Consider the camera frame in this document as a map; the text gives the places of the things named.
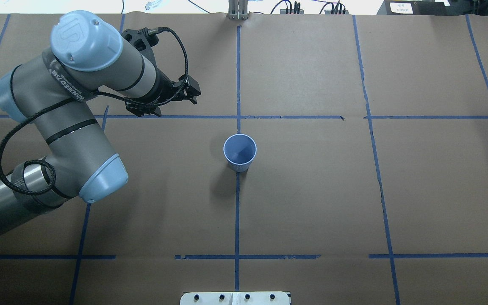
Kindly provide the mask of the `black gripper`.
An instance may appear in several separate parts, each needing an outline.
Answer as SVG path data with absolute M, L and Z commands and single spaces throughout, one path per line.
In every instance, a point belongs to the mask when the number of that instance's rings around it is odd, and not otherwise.
M 172 101 L 189 100 L 197 104 L 197 97 L 201 95 L 201 88 L 197 80 L 185 73 L 178 81 L 171 81 L 163 72 L 156 75 L 159 84 L 155 91 L 153 105 L 161 106 Z

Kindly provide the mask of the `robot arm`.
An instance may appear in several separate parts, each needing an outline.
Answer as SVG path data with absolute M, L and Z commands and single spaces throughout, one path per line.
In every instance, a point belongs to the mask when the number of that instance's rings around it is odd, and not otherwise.
M 196 104 L 200 94 L 173 29 L 118 32 L 93 12 L 64 14 L 52 28 L 50 46 L 0 78 L 0 109 L 18 123 L 0 141 L 0 236 L 70 199 L 94 203 L 128 183 L 88 101 L 105 96 L 135 116 L 161 116 L 161 106 Z M 4 150 L 29 124 L 51 153 L 6 172 Z

